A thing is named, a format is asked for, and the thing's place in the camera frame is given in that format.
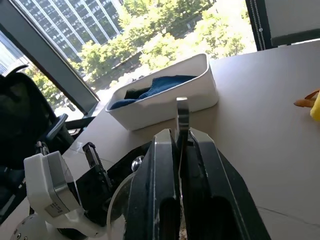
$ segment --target gray table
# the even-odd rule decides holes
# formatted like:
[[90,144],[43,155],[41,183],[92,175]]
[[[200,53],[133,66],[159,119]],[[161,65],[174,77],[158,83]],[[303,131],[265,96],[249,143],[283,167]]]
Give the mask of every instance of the gray table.
[[[273,240],[320,239],[320,123],[293,104],[320,87],[320,41],[211,64],[219,102],[191,114],[190,125],[242,175]],[[108,169],[164,128],[175,121],[129,132],[102,111],[63,156],[78,178],[88,169],[85,143]]]

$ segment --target building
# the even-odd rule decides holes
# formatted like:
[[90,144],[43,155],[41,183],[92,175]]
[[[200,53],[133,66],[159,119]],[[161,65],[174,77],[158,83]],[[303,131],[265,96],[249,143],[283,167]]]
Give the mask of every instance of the building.
[[0,31],[0,74],[8,73],[17,67],[15,65],[18,59],[23,58],[24,55],[18,50]]
[[14,0],[66,58],[88,41],[105,44],[121,33],[119,0]]

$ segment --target chair backrest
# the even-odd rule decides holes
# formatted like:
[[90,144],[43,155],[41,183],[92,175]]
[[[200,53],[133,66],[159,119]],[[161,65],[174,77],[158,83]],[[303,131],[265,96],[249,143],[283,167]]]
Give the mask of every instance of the chair backrest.
[[27,75],[0,77],[0,165],[23,169],[35,144],[56,119],[36,84]]

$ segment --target tree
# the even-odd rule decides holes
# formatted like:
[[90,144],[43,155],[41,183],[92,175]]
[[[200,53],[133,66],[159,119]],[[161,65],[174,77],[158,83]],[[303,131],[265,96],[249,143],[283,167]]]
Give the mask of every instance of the tree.
[[178,0],[177,5],[177,11],[184,17],[189,17],[206,5],[212,6],[212,3],[209,0]]
[[121,14],[119,15],[119,24],[124,29],[132,22],[132,20],[135,20],[134,18],[135,16],[132,16],[128,12],[128,10],[125,7],[123,7],[121,10]]
[[196,24],[194,33],[197,35],[196,44],[206,42],[208,48],[205,52],[215,59],[237,55],[245,48],[241,33],[233,29],[228,17],[219,14],[214,7],[202,13],[202,20]]
[[38,68],[28,67],[24,73],[34,81],[51,106],[57,108],[63,104],[63,93]]
[[177,49],[180,40],[175,40],[170,33],[158,33],[143,46],[143,54],[140,56],[142,64],[147,64],[149,69],[157,70],[170,65],[177,59]]
[[138,17],[147,14],[151,4],[151,0],[125,0],[124,8],[130,15]]
[[158,7],[150,8],[147,18],[150,27],[157,33],[167,32],[179,17],[178,7],[176,1],[168,1],[159,4]]
[[93,79],[107,73],[112,65],[106,58],[109,54],[107,47],[108,45],[93,44],[90,40],[82,46],[82,51],[79,53],[82,61],[76,66],[82,68],[86,74],[92,74]]

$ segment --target white box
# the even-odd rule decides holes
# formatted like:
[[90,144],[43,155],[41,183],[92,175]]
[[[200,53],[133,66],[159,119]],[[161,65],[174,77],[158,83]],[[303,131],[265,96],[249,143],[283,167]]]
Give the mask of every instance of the white box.
[[[110,110],[113,103],[125,98],[127,90],[148,88],[154,78],[175,75],[197,77],[158,94]],[[113,93],[105,110],[122,126],[133,131],[174,119],[177,115],[177,97],[188,98],[190,112],[210,108],[218,102],[216,83],[207,54],[195,55],[119,88]]]

